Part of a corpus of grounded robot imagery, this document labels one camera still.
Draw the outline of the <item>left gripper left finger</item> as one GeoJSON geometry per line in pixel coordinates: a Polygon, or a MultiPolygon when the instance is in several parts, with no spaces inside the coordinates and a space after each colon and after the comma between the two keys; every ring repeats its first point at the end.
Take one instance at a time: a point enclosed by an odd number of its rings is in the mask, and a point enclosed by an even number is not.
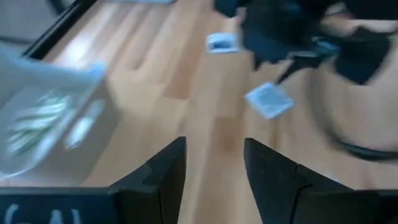
{"type": "Polygon", "coordinates": [[[187,139],[178,137],[111,186],[119,224],[177,224],[187,170],[187,139]]]}

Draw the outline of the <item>dark blue square packet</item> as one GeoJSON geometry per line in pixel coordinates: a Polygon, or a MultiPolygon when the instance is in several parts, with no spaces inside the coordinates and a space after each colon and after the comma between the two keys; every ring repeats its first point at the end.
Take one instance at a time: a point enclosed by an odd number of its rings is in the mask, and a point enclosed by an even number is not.
{"type": "Polygon", "coordinates": [[[208,35],[206,38],[206,52],[209,54],[231,54],[239,52],[237,34],[221,32],[208,35]]]}

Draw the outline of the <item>white long packet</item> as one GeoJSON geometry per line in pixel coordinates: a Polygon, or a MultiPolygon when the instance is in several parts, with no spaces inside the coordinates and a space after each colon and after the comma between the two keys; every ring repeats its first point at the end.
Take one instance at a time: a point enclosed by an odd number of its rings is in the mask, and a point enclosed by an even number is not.
{"type": "Polygon", "coordinates": [[[77,119],[65,137],[64,146],[66,150],[77,148],[83,143],[102,113],[104,106],[105,102],[103,99],[94,100],[89,104],[83,116],[77,119]]]}

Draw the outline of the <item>grey plastic bin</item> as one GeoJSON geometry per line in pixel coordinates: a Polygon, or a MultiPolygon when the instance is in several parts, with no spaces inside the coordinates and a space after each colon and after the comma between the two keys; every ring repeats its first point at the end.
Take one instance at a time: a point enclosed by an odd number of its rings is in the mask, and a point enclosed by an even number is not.
{"type": "Polygon", "coordinates": [[[106,149],[118,121],[104,65],[76,70],[20,57],[0,47],[0,179],[17,184],[80,185],[106,149]],[[73,107],[34,147],[10,156],[6,152],[8,127],[18,111],[48,92],[70,95],[73,107]],[[104,109],[83,143],[66,150],[65,137],[89,104],[100,99],[105,102],[104,109]]]}

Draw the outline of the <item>light blue square packet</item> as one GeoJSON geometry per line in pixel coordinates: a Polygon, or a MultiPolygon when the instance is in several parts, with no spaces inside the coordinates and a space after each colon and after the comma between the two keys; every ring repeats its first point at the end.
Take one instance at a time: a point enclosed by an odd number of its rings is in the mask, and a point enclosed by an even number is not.
{"type": "Polygon", "coordinates": [[[274,82],[265,82],[244,96],[247,103],[266,119],[274,119],[295,106],[289,94],[274,82]]]}

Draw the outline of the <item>green striped bandage wrapper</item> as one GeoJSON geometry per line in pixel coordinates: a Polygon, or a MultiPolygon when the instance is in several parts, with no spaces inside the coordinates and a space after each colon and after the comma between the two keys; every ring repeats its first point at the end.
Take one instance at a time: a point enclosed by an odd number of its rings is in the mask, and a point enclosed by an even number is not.
{"type": "Polygon", "coordinates": [[[6,152],[16,156],[34,147],[72,107],[70,95],[48,92],[33,105],[18,111],[6,131],[6,152]]]}

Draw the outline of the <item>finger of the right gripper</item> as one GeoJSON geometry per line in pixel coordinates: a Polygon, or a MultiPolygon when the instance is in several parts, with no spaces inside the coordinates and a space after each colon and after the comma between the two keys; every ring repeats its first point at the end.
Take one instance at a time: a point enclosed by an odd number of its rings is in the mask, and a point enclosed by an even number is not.
{"type": "Polygon", "coordinates": [[[283,74],[281,74],[278,79],[275,81],[276,84],[281,84],[283,81],[288,79],[293,73],[303,68],[310,67],[311,62],[310,57],[301,57],[301,56],[294,56],[292,59],[292,63],[289,67],[285,70],[283,74]]]}

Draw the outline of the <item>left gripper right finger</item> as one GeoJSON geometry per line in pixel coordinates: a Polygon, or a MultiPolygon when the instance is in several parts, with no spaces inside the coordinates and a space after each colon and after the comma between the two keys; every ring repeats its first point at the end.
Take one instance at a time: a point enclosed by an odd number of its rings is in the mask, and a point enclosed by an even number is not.
{"type": "Polygon", "coordinates": [[[308,193],[349,190],[265,144],[244,140],[246,173],[263,224],[358,224],[355,211],[340,198],[308,193]]]}

